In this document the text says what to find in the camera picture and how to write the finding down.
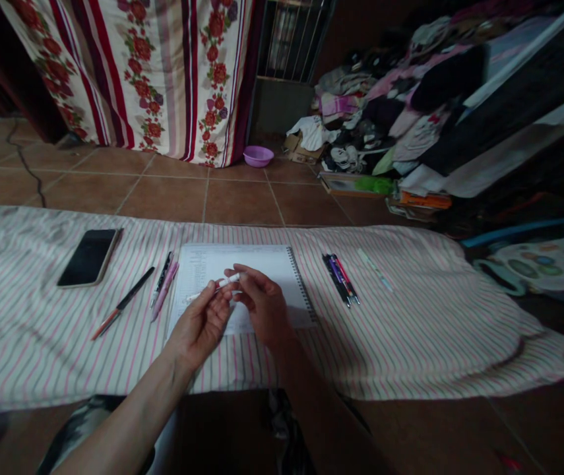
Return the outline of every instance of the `spiral notebook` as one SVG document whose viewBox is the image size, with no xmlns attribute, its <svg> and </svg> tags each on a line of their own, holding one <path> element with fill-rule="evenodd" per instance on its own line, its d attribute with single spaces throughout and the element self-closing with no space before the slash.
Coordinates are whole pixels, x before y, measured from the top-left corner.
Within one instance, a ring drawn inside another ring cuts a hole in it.
<svg viewBox="0 0 564 475">
<path fill-rule="evenodd" d="M 200 292 L 209 280 L 223 278 L 224 269 L 232 269 L 234 263 L 253 267 L 280 285 L 294 328 L 314 327 L 317 324 L 293 249 L 288 245 L 185 244 L 178 259 L 180 268 L 168 334 L 187 308 L 187 297 Z M 239 333 L 253 333 L 253 327 L 247 308 L 242 303 L 232 302 L 232 313 L 225 334 Z"/>
</svg>

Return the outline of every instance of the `person's left hand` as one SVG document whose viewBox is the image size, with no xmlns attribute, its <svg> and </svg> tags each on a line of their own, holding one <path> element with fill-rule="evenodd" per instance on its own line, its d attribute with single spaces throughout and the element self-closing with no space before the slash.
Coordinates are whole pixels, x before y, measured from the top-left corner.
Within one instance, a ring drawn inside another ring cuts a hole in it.
<svg viewBox="0 0 564 475">
<path fill-rule="evenodd" d="M 177 364 L 194 372 L 211 355 L 229 320 L 229 301 L 234 287 L 230 284 L 214 295 L 216 283 L 210 280 L 183 312 L 166 344 Z"/>
</svg>

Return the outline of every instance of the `smartphone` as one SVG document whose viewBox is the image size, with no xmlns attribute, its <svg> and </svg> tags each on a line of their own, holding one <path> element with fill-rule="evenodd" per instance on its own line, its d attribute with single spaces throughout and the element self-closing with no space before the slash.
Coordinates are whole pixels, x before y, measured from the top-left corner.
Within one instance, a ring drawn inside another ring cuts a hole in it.
<svg viewBox="0 0 564 475">
<path fill-rule="evenodd" d="M 121 231 L 123 229 L 86 231 L 57 286 L 74 288 L 99 284 Z"/>
</svg>

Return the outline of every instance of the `metal rack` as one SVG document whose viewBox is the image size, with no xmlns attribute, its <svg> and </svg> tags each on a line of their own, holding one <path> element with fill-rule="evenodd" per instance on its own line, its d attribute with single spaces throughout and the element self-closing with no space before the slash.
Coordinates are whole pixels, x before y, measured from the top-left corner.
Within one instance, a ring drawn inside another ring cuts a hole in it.
<svg viewBox="0 0 564 475">
<path fill-rule="evenodd" d="M 336 0 L 268 0 L 260 44 L 260 79 L 312 80 Z"/>
</svg>

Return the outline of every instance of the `plastic bowl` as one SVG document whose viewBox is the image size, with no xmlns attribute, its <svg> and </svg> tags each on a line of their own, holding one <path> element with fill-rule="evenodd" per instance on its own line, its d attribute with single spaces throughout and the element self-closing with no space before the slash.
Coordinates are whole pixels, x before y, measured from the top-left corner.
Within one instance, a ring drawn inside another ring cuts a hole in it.
<svg viewBox="0 0 564 475">
<path fill-rule="evenodd" d="M 268 163 L 273 159 L 275 154 L 272 150 L 265 147 L 260 147 L 256 145 L 249 145 L 244 149 L 244 160 L 247 165 L 254 168 L 262 168 L 268 165 Z"/>
</svg>

